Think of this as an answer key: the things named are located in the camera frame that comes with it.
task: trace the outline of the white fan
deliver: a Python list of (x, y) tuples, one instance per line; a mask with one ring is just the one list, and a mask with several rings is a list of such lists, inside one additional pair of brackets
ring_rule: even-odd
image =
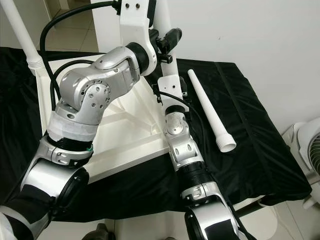
[(320, 118), (293, 124), (282, 138), (312, 187), (303, 207), (320, 203)]

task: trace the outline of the black tablecloth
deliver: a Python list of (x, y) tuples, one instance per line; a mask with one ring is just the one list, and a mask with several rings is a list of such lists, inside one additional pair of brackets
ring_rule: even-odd
[[(52, 52), (51, 60), (87, 56), (82, 52)], [(36, 78), (20, 49), (0, 48), (0, 201), (13, 187), (35, 153), (41, 138)], [(178, 59), (179, 75), (188, 97), (200, 113), (208, 139), (206, 163), (222, 192), (232, 203), (265, 195), (273, 205), (305, 198), (311, 188), (281, 136), (259, 102), (248, 80), (234, 63)], [(219, 152), (187, 70), (194, 69), (237, 147)], [(161, 76), (158, 67), (147, 77)], [(200, 125), (190, 113), (193, 135), (199, 142)], [(88, 185), (83, 197), (61, 221), (87, 222), (183, 211), (178, 182), (168, 154)]]

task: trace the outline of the white mounting plate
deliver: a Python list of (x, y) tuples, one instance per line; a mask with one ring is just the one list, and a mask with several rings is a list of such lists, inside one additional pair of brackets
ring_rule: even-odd
[[(61, 65), (77, 59), (95, 61), (101, 55), (70, 58), (50, 62), (55, 72)], [(66, 68), (58, 77), (73, 68), (87, 67), (77, 64)], [(41, 127), (47, 129), (50, 114), (50, 79), (45, 69), (37, 69), (36, 81), (41, 116)], [(169, 151), (163, 135), (165, 118), (157, 97), (144, 79), (140, 78), (132, 90), (114, 100), (103, 114), (93, 141), (93, 156), (84, 167), (89, 172), (89, 183), (123, 171)]]

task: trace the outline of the white pole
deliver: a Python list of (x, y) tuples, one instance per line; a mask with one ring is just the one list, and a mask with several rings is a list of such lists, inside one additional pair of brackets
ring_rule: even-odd
[(44, 67), (44, 62), (31, 40), (31, 37), (21, 19), (16, 5), (13, 0), (0, 0), (0, 3), (26, 55), (28, 67), (32, 73), (35, 74), (35, 69)]
[(208, 118), (210, 126), (215, 135), (215, 141), (222, 153), (230, 152), (237, 146), (234, 138), (227, 132), (225, 126), (221, 122), (216, 110), (212, 106), (205, 90), (202, 88), (195, 72), (190, 69), (188, 75), (202, 105), (204, 113)]
[[(167, 0), (156, 1), (153, 27), (159, 31), (160, 38), (163, 38), (172, 29)], [(163, 76), (178, 74), (176, 53), (172, 50), (169, 54), (172, 55), (172, 62), (170, 64), (161, 63)]]

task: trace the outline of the fan grille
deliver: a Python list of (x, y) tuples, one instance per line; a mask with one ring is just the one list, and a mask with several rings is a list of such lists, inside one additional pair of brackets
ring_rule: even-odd
[(309, 157), (313, 169), (320, 174), (320, 134), (313, 139), (310, 145)]

